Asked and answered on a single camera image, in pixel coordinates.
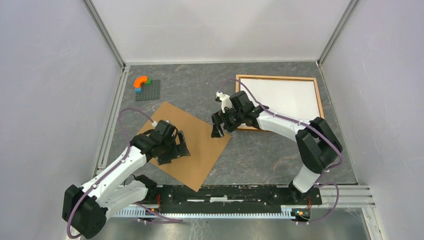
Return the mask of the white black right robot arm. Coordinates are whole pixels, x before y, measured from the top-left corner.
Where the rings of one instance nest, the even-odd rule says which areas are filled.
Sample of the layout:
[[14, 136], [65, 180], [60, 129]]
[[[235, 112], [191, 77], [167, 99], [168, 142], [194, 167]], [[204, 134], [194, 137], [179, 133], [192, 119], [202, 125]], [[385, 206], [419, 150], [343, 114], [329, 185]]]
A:
[[212, 138], [222, 138], [224, 132], [234, 132], [241, 125], [256, 130], [273, 132], [297, 144], [302, 167], [289, 184], [289, 199], [302, 204], [309, 198], [309, 191], [320, 176], [330, 169], [337, 159], [342, 159], [343, 148], [325, 119], [293, 118], [254, 103], [245, 91], [233, 95], [217, 92], [215, 101], [221, 109], [212, 116]]

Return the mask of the brown cardboard backing board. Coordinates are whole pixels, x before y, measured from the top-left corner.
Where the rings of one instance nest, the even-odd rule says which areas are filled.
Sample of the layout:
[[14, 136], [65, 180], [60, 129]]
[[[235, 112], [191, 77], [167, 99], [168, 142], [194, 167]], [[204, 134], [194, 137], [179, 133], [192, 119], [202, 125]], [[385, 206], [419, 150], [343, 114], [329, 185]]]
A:
[[168, 102], [162, 103], [151, 118], [157, 122], [168, 120], [183, 131], [190, 156], [180, 157], [163, 165], [158, 165], [157, 160], [152, 159], [149, 164], [198, 192], [231, 136], [225, 134], [221, 138], [212, 138], [212, 125]]

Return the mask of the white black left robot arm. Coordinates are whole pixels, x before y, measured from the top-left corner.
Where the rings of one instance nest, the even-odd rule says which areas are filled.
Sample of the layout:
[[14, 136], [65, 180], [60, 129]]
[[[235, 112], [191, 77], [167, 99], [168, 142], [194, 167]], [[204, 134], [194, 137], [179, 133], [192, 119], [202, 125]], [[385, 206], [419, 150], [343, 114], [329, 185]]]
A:
[[153, 203], [157, 190], [147, 185], [149, 178], [138, 176], [125, 187], [133, 172], [155, 159], [159, 165], [190, 156], [183, 131], [166, 120], [154, 121], [153, 128], [134, 136], [122, 154], [100, 174], [82, 184], [72, 184], [64, 193], [62, 219], [67, 236], [90, 239], [106, 222], [126, 207], [143, 201]]

